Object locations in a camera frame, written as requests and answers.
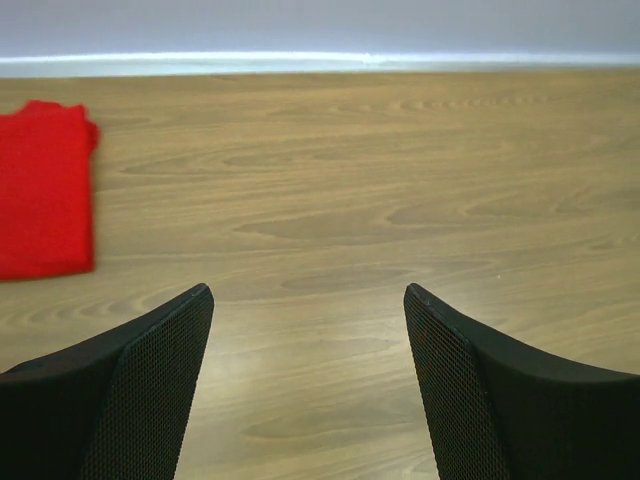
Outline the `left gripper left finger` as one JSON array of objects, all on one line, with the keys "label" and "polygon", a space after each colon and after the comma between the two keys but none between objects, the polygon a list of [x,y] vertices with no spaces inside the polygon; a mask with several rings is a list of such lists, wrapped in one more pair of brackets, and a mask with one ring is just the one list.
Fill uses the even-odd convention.
[{"label": "left gripper left finger", "polygon": [[2,478],[174,478],[213,311],[198,284],[2,373]]}]

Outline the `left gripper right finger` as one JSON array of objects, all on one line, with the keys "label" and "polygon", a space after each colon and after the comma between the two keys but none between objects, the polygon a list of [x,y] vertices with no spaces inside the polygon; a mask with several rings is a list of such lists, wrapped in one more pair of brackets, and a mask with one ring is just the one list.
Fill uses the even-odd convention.
[{"label": "left gripper right finger", "polygon": [[638,478],[638,375],[527,345],[415,283],[404,312],[439,478]]}]

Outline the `red t shirt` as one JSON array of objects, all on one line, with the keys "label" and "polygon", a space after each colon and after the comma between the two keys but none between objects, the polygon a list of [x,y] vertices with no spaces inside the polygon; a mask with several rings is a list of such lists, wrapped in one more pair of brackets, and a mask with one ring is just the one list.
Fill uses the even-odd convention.
[{"label": "red t shirt", "polygon": [[32,100],[1,117],[1,278],[95,267],[91,160],[100,130],[82,104]]}]

